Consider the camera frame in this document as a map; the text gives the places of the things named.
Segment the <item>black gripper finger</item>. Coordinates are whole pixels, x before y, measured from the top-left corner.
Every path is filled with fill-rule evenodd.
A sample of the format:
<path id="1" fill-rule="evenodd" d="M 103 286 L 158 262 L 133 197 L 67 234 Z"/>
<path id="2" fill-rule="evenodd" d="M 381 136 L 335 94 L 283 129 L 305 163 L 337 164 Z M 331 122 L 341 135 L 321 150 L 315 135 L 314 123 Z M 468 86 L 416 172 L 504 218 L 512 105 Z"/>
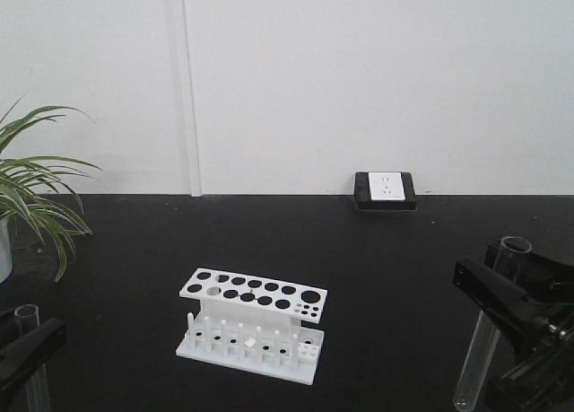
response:
<path id="1" fill-rule="evenodd" d="M 13 322 L 5 333 L 11 342 L 1 348 L 1 393 L 15 394 L 30 376 L 32 362 L 44 364 L 65 344 L 65 324 L 52 318 L 18 337 Z"/>

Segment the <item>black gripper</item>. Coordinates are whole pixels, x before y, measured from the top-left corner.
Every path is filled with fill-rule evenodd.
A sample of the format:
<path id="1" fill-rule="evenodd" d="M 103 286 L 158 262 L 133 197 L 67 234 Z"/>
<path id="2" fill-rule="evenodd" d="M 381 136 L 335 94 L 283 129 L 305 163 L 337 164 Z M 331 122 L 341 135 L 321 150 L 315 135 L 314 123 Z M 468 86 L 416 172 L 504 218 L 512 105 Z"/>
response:
<path id="1" fill-rule="evenodd" d="M 487 267 L 459 260 L 453 284 L 501 331 L 514 353 L 514 366 L 488 381 L 486 406 L 554 411 L 573 399 L 573 266 L 533 252 L 530 242 L 489 244 L 484 262 Z M 568 292 L 539 298 L 527 290 Z"/>

